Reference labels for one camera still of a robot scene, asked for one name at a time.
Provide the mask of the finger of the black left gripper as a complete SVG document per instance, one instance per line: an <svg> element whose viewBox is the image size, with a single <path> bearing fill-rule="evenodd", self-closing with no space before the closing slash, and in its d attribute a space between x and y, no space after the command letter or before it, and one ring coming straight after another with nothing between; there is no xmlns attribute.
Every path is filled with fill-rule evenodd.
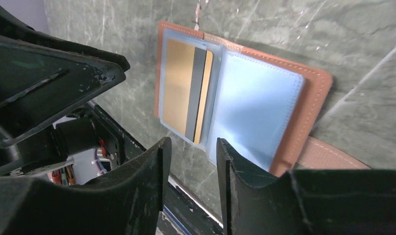
<svg viewBox="0 0 396 235"><path fill-rule="evenodd" d="M0 35L10 39L20 40L43 47L96 57L118 64L123 69L123 71L130 69L130 64L123 55L111 53L71 41L66 41L36 31L29 25L26 25L14 17L2 6L0 6Z"/></svg>

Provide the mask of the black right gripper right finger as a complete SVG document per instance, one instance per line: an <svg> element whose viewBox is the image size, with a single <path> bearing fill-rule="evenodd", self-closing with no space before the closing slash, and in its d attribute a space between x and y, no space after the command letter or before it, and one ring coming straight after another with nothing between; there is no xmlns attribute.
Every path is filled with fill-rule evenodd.
<svg viewBox="0 0 396 235"><path fill-rule="evenodd" d="M226 235L396 235L396 170L290 170L276 177L217 140Z"/></svg>

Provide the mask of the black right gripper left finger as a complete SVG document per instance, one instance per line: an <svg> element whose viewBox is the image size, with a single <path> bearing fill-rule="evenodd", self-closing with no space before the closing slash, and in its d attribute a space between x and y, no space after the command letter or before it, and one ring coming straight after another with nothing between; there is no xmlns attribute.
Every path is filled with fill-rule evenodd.
<svg viewBox="0 0 396 235"><path fill-rule="evenodd" d="M153 235L164 207L169 137L84 185L0 177L0 235Z"/></svg>

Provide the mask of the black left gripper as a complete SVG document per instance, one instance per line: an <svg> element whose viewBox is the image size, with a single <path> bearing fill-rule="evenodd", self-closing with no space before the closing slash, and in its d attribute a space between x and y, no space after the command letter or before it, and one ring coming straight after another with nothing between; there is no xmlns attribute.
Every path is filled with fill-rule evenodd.
<svg viewBox="0 0 396 235"><path fill-rule="evenodd" d="M144 148L100 106L84 105L72 112L74 120L51 125L123 82L126 70L122 55L97 49L87 55L0 35L0 187L28 187L37 179L26 174L92 148L115 158L111 172L85 186L144 183Z"/></svg>

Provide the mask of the tan leather card holder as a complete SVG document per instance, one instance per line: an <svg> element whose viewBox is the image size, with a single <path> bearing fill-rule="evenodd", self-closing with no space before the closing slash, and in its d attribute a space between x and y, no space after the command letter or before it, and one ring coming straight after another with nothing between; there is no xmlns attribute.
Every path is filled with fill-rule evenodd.
<svg viewBox="0 0 396 235"><path fill-rule="evenodd" d="M332 85L330 73L294 61L267 54L227 39L181 25L160 21L158 24L157 61L161 62L163 33L165 29L179 32L182 36L218 43L242 55L296 72L305 78L305 85L280 147L269 172L281 176L296 163L313 169L367 169L368 166L345 152L309 136L314 122L325 102Z"/></svg>

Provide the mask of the gold card with stripe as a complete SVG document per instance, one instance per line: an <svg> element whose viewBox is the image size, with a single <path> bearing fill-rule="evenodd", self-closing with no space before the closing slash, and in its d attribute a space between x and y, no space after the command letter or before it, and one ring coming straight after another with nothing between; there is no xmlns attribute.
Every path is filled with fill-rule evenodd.
<svg viewBox="0 0 396 235"><path fill-rule="evenodd" d="M159 101L161 122L195 144L200 143L214 53L166 40Z"/></svg>

